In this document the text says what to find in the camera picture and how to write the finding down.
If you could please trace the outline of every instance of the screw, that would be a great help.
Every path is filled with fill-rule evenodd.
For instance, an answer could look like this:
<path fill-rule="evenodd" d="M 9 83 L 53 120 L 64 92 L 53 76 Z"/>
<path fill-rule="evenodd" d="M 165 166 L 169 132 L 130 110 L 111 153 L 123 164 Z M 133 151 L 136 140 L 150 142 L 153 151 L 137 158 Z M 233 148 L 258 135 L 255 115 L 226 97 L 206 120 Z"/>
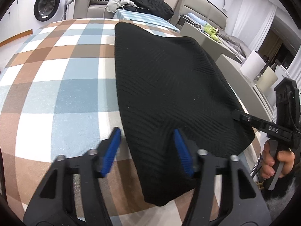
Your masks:
<path fill-rule="evenodd" d="M 198 150 L 198 154 L 199 154 L 199 155 L 208 155 L 208 151 L 205 150 L 205 149 L 199 149 L 199 150 Z"/>
<path fill-rule="evenodd" d="M 231 161 L 239 161 L 239 157 L 237 155 L 230 156 Z"/>
<path fill-rule="evenodd" d="M 96 155 L 97 153 L 98 153 L 97 149 L 90 149 L 90 150 L 88 151 L 88 154 L 89 154 L 89 155 Z"/>
<path fill-rule="evenodd" d="M 58 155 L 58 157 L 57 157 L 57 161 L 63 161 L 65 159 L 66 159 L 66 157 L 64 155 Z"/>

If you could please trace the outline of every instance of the paper towel roll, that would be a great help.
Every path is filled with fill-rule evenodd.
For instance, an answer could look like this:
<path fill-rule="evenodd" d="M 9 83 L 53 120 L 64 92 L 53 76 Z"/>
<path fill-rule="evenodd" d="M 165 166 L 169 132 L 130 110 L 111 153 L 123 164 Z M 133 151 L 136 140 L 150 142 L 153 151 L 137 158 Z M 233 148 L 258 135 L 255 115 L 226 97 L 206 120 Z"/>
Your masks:
<path fill-rule="evenodd" d="M 265 62 L 260 55 L 257 52 L 252 51 L 245 63 L 240 68 L 240 71 L 250 81 L 253 81 L 259 72 L 264 68 L 264 66 Z"/>
<path fill-rule="evenodd" d="M 270 66 L 268 66 L 267 69 L 262 74 L 262 76 L 260 77 L 260 79 L 258 80 L 257 87 L 263 93 L 266 93 L 277 80 L 278 80 L 278 76 L 270 68 Z"/>

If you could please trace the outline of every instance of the knit fabric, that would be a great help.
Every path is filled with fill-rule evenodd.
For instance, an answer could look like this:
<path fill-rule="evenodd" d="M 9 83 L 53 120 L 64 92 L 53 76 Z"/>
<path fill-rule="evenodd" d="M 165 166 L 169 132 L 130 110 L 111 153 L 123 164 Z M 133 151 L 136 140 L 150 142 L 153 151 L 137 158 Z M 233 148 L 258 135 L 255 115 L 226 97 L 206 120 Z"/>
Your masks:
<path fill-rule="evenodd" d="M 190 37 L 164 38 L 133 24 L 115 26 L 118 105 L 144 199 L 162 206 L 191 190 L 173 131 L 200 149 L 228 158 L 254 139 L 231 118 L 243 111 L 212 58 Z"/>

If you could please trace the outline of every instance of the sofa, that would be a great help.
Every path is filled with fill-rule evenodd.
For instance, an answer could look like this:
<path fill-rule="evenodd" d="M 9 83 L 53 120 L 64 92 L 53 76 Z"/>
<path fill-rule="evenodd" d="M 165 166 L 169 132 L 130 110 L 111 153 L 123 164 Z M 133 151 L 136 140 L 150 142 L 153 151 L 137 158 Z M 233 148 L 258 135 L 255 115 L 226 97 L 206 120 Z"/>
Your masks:
<path fill-rule="evenodd" d="M 182 25 L 179 24 L 179 19 L 181 15 L 188 13 L 193 13 L 215 28 L 224 30 L 226 27 L 227 16 L 207 0 L 178 0 L 174 13 L 170 23 L 180 30 Z"/>
<path fill-rule="evenodd" d="M 106 10 L 107 2 L 96 0 L 75 0 L 74 4 L 74 19 L 84 18 L 105 18 L 111 19 L 114 13 Z"/>
<path fill-rule="evenodd" d="M 182 28 L 178 24 L 179 18 L 188 13 L 193 13 L 216 28 L 225 29 L 227 16 L 207 0 L 165 0 L 165 2 L 175 13 L 169 22 L 179 29 Z M 73 18 L 113 18 L 114 14 L 105 9 L 106 5 L 106 2 L 75 0 Z"/>

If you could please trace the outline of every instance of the black jacket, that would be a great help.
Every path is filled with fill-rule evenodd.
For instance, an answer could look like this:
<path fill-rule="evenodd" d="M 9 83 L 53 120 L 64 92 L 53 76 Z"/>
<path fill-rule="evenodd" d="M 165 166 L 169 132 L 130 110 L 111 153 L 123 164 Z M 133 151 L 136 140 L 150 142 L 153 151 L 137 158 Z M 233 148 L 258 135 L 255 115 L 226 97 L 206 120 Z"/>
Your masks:
<path fill-rule="evenodd" d="M 165 20 L 173 16 L 172 8 L 164 0 L 130 0 L 138 7 L 149 9 L 151 14 L 161 17 Z"/>

